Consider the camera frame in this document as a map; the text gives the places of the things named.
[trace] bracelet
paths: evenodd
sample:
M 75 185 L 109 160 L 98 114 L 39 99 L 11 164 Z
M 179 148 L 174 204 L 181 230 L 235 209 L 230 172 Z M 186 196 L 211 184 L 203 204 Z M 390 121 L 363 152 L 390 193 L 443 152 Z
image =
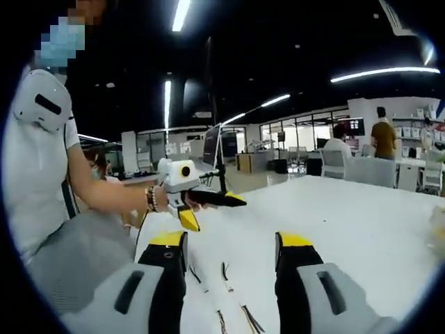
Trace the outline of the bracelet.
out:
M 154 188 L 154 186 L 151 186 L 150 188 L 145 188 L 145 199 L 147 201 L 148 210 L 150 210 L 150 211 L 154 211 L 153 188 Z
M 152 186 L 151 193 L 152 193 L 152 200 L 153 200 L 153 209 L 155 212 L 158 212 L 158 203 L 156 202 L 156 196 L 154 195 L 154 190 L 158 186 Z

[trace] ceiling light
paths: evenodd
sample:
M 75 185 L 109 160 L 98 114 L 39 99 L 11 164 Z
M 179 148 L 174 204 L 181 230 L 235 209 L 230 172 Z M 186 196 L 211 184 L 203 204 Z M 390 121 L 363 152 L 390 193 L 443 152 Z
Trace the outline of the ceiling light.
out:
M 90 141 L 100 141 L 101 143 L 107 143 L 108 142 L 105 139 L 100 139 L 100 138 L 96 138 L 96 137 L 86 136 L 85 134 L 79 134 L 78 136 L 79 136 L 79 138 L 88 139 Z
M 170 80 L 165 82 L 164 92 L 164 127 L 168 130 L 168 118 L 170 116 L 170 95 L 172 92 L 172 82 Z
M 354 79 L 354 78 L 360 78 L 365 77 L 367 75 L 374 75 L 374 74 L 382 74 L 382 73 L 392 73 L 392 72 L 429 72 L 429 73 L 437 73 L 440 74 L 440 71 L 437 68 L 430 68 L 430 67 L 391 67 L 391 68 L 383 68 L 381 70 L 372 70 L 372 71 L 365 71 L 355 74 L 349 74 L 344 75 L 342 77 L 337 77 L 331 79 L 332 83 Z
M 430 62 L 433 52 L 434 52 L 434 49 L 431 48 L 430 51 L 428 52 L 428 55 L 426 56 L 426 60 L 424 63 L 425 66 L 427 66 L 427 64 Z
M 282 100 L 285 100 L 285 99 L 288 99 L 288 98 L 290 98 L 290 95 L 286 94 L 286 95 L 277 97 L 276 99 L 273 99 L 271 101 L 268 101 L 266 103 L 263 103 L 261 106 L 264 108 L 265 106 L 270 106 L 271 104 L 277 103 L 279 101 L 282 101 Z
M 172 31 L 181 31 L 187 16 L 188 8 L 190 7 L 190 2 L 191 0 L 179 0 Z
M 233 122 L 234 120 L 237 120 L 237 119 L 239 119 L 241 117 L 244 117 L 244 116 L 245 116 L 245 113 L 240 113 L 239 115 L 236 115 L 235 117 L 232 117 L 229 120 L 226 120 L 225 122 L 222 122 L 222 125 L 229 124 L 229 123 Z

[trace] black ceiling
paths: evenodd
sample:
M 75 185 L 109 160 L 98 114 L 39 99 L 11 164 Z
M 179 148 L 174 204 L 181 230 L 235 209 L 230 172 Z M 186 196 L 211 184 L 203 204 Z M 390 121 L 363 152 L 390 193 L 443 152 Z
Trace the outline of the black ceiling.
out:
M 242 122 L 266 122 L 358 97 L 444 95 L 438 74 L 330 83 L 332 77 L 361 70 L 423 66 L 426 40 L 437 50 L 429 65 L 443 68 L 443 45 L 425 35 L 395 36 L 378 0 L 192 0 L 182 31 L 173 33 L 177 1 L 121 1 L 87 36 L 86 50 L 67 71 L 79 133 L 116 141 L 123 131 L 163 128 L 167 79 L 173 82 L 171 127 L 212 122 L 193 117 L 209 110 L 210 35 L 218 121 L 285 93 L 291 94 L 288 101 L 259 109 Z M 408 8 L 407 20 L 413 13 Z M 106 87 L 110 82 L 114 88 Z

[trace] yellow tip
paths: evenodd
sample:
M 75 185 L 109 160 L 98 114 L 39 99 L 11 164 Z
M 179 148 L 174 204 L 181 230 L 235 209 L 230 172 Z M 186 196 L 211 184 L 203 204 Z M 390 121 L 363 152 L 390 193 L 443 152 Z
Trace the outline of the yellow tip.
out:
M 150 240 L 151 245 L 162 246 L 179 246 L 184 231 L 162 233 L 161 235 Z
M 192 210 L 183 210 L 179 213 L 179 220 L 183 228 L 193 232 L 200 231 L 200 225 L 197 223 Z
M 297 234 L 278 232 L 281 235 L 283 246 L 312 246 L 312 242 Z
M 225 195 L 227 197 L 238 198 L 239 200 L 242 200 L 243 202 L 245 202 L 244 198 L 242 198 L 240 195 L 235 195 L 232 191 L 228 191 Z

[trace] brown shirt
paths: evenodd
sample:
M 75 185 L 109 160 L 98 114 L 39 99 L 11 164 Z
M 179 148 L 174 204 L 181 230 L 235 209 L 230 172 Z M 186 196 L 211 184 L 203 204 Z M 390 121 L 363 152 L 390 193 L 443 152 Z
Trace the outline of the brown shirt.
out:
M 396 131 L 387 122 L 378 122 L 373 126 L 371 136 L 375 139 L 375 156 L 394 158 Z

